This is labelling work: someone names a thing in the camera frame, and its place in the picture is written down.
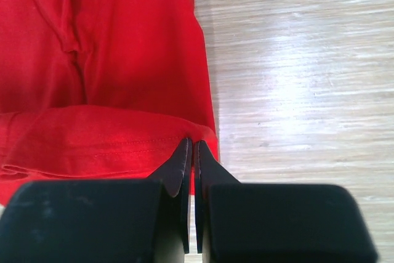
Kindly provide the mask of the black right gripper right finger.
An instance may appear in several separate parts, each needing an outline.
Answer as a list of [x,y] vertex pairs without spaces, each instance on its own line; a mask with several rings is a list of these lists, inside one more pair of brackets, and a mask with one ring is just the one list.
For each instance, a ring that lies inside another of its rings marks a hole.
[[203,251],[203,232],[208,217],[208,191],[209,188],[217,184],[239,184],[213,156],[207,142],[199,141],[195,143],[194,150],[194,169],[195,169],[195,225],[197,251]]

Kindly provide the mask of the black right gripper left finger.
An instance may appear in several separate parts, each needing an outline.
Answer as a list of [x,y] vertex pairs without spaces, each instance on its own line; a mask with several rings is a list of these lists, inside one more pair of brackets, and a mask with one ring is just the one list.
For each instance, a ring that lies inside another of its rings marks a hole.
[[190,252],[192,148],[191,139],[182,139],[170,158],[147,177],[149,180],[161,181],[167,194],[173,200],[172,207],[175,213],[172,217],[178,227],[185,254]]

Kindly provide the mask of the red t shirt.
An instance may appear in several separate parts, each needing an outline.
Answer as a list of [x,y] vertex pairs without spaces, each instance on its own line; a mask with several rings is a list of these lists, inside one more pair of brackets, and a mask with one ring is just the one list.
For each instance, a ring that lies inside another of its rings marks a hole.
[[218,154],[195,0],[1,0],[1,204],[146,177],[186,137]]

